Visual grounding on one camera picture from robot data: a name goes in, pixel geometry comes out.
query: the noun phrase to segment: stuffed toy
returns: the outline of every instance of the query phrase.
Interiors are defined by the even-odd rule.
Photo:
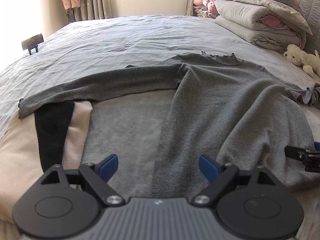
[[[316,72],[320,77],[320,58],[316,50],[315,53],[316,55],[308,54],[298,46],[290,44],[283,56],[292,64],[302,66],[302,70],[310,77],[313,77],[313,72]]]

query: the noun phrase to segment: wrinkled bedsheet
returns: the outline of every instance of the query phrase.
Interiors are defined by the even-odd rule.
[[[305,89],[314,82],[302,69],[281,54],[256,47],[209,18],[187,16],[137,16],[76,22],[65,26],[39,45],[39,52],[8,66],[0,73],[0,139],[20,98],[43,89],[101,71],[124,68],[129,64],[146,66],[185,52],[231,55],[263,65],[276,77]],[[119,156],[119,170],[131,176],[125,181],[111,179],[110,185],[126,188],[125,197],[148,196],[151,190],[156,148],[164,118],[175,91],[152,91],[93,103],[92,120],[82,162],[99,162],[109,154]],[[303,106],[315,141],[320,141],[320,111]],[[105,134],[103,141],[97,133]],[[308,195],[296,192],[304,203],[308,220],[301,232],[308,238],[310,223],[318,223],[319,190]]]

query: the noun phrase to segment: black clamp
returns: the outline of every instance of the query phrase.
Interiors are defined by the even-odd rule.
[[[183,197],[125,201],[107,184],[118,164],[112,154],[74,170],[51,166],[13,208],[22,239],[166,240],[171,231],[176,240],[189,233],[195,240],[276,240],[294,237],[303,221],[299,202],[263,166],[243,171],[201,155],[199,169],[209,185],[188,202]]]
[[[67,10],[67,18],[68,18],[69,23],[75,22],[75,19],[72,14],[72,9]]]
[[[320,151],[288,145],[284,152],[286,157],[301,161],[305,165],[305,171],[320,173]]]

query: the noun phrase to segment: gray quilt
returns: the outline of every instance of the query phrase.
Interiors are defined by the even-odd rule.
[[[22,99],[19,118],[48,103],[104,101],[177,87],[161,130],[153,170],[153,196],[192,197],[200,191],[206,181],[197,159],[204,153],[244,170],[264,165],[289,188],[308,187],[320,178],[320,174],[301,173],[302,163],[284,156],[288,144],[314,149],[311,129],[297,102],[320,109],[317,85],[302,90],[234,54],[210,57],[188,53],[158,66],[92,74]],[[130,172],[119,174],[117,184],[129,176]],[[136,177],[137,185],[142,181],[143,177]],[[140,190],[140,194],[150,192]]]
[[[293,8],[274,0],[217,0],[220,14],[216,23],[257,46],[283,53],[289,44],[304,49],[306,32],[311,29]],[[274,28],[258,22],[265,16],[277,17],[285,26]]]

